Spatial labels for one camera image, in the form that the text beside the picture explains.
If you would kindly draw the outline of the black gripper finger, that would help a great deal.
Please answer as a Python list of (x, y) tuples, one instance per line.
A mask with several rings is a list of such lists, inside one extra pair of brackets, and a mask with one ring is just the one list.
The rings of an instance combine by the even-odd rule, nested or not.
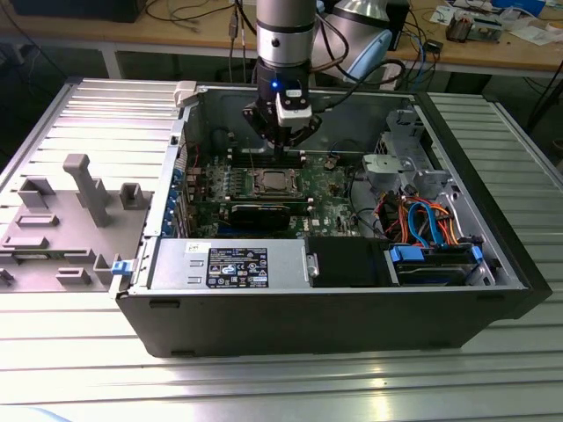
[(322, 119), (318, 114), (313, 114), (307, 123), (292, 121), (283, 127), (285, 135), (283, 138), (283, 155), (287, 155), (291, 149), (297, 147), (320, 129)]
[(275, 104), (256, 100), (247, 105), (242, 114), (264, 145), (273, 152), (274, 160), (279, 160), (284, 152), (285, 129), (279, 125)]

